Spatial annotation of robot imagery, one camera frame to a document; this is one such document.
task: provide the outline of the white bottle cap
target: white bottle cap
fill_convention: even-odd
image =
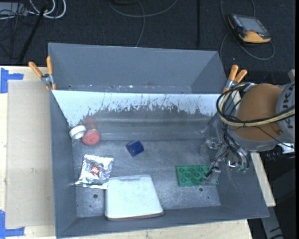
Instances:
[[[85,132],[85,126],[79,125],[70,130],[70,137],[72,140],[80,139],[82,136],[84,136]]]

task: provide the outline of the foil packet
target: foil packet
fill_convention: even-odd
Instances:
[[[114,158],[110,156],[94,156],[85,154],[79,179],[75,185],[107,189]]]

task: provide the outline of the pink sponge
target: pink sponge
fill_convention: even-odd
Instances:
[[[101,134],[96,129],[87,130],[81,138],[82,142],[86,145],[97,144],[101,139]]]

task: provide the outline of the blue block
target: blue block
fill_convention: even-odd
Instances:
[[[1,67],[1,76],[0,76],[0,93],[8,92],[8,80],[22,80],[23,74],[9,74],[9,71]]]
[[[6,237],[17,237],[24,234],[24,227],[19,229],[6,229],[5,228],[5,212],[0,210],[0,239]]]
[[[144,151],[144,147],[139,140],[134,140],[126,144],[126,148],[132,156],[135,156]]]

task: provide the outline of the black stand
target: black stand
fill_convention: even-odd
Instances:
[[[44,14],[45,10],[47,9],[47,7],[49,5],[49,2],[50,2],[50,0],[44,0],[44,4],[43,4],[43,6],[41,8],[39,17],[36,20],[35,25],[34,25],[34,27],[32,29],[32,32],[31,32],[30,36],[28,37],[27,41],[25,42],[24,47],[23,47],[23,49],[22,49],[22,51],[20,53],[18,64],[22,64],[24,56],[25,56],[26,52],[28,51],[30,43],[31,43],[31,41],[33,39],[33,36],[34,36],[34,34],[35,34],[35,32],[36,32],[39,24],[41,23],[41,20],[43,18],[43,14]]]

